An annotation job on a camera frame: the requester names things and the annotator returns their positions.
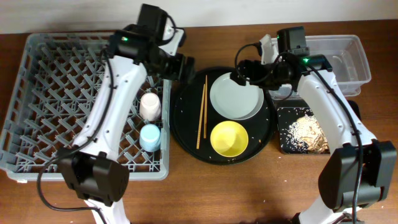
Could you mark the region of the pink cup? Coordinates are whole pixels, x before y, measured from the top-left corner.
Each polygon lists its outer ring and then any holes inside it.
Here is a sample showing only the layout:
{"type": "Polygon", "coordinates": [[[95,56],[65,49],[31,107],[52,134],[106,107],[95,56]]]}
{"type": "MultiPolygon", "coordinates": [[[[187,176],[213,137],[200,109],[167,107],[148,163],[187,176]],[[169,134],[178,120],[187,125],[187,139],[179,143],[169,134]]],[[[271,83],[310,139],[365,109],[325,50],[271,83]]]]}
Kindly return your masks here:
{"type": "Polygon", "coordinates": [[[145,93],[141,97],[139,114],[142,119],[155,121],[161,115],[160,98],[155,93],[145,93]]]}

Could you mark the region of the grey plate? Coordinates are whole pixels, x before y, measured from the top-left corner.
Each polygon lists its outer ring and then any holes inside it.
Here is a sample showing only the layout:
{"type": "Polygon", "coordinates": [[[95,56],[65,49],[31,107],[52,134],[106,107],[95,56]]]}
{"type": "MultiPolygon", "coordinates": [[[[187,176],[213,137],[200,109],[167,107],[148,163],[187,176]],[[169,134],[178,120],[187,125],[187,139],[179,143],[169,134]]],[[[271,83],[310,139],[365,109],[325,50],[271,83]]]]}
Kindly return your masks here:
{"type": "Polygon", "coordinates": [[[215,111],[227,119],[245,120],[257,114],[263,103],[263,91],[248,83],[238,85],[230,79],[231,72],[218,77],[210,89],[210,101],[215,111]]]}

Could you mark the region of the blue cup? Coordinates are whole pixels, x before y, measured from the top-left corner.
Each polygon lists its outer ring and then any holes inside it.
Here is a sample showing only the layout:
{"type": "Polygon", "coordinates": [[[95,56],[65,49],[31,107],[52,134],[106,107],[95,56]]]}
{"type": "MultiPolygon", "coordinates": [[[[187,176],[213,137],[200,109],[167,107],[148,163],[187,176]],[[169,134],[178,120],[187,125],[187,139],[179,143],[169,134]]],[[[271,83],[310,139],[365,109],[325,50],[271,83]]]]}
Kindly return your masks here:
{"type": "Polygon", "coordinates": [[[154,124],[142,127],[139,135],[139,144],[147,152],[155,152],[160,149],[160,129],[154,124]]]}

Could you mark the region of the yellow bowl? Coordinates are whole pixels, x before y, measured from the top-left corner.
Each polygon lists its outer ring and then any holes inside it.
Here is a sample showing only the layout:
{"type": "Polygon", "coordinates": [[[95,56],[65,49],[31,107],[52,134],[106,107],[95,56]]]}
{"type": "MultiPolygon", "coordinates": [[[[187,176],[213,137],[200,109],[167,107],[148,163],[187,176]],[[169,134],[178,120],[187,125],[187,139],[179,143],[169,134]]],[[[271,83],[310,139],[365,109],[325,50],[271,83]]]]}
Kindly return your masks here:
{"type": "Polygon", "coordinates": [[[249,136],[241,124],[223,121],[212,129],[210,143],[217,154],[223,157],[237,157],[246,150],[249,136]]]}

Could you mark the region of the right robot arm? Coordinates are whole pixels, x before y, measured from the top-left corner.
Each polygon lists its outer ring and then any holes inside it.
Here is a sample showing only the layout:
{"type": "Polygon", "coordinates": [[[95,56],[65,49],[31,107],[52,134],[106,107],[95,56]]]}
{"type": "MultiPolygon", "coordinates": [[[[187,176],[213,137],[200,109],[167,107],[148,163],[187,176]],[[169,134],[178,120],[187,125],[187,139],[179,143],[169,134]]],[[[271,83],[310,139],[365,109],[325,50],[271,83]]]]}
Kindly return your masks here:
{"type": "Polygon", "coordinates": [[[342,94],[330,62],[311,55],[302,26],[269,35],[254,44],[259,60],[235,60],[238,85],[278,90],[289,84],[310,107],[330,148],[318,178],[319,197],[293,223],[356,223],[357,213],[387,198],[397,159],[390,141],[379,141],[342,94]]]}

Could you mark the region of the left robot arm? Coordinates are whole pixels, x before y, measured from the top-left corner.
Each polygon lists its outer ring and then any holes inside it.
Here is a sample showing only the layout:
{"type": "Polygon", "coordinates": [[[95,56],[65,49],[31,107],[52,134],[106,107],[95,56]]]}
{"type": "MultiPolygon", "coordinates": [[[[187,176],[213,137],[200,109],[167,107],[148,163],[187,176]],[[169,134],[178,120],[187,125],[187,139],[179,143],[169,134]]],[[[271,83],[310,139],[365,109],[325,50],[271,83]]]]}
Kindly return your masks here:
{"type": "Polygon", "coordinates": [[[72,148],[59,149],[54,161],[96,223],[129,223],[122,200],[129,169],[118,162],[121,134],[148,76],[182,83],[194,79],[194,58],[177,53],[185,38],[165,10],[149,4],[141,6],[136,24],[109,37],[102,53],[103,81],[90,115],[72,148]]]}

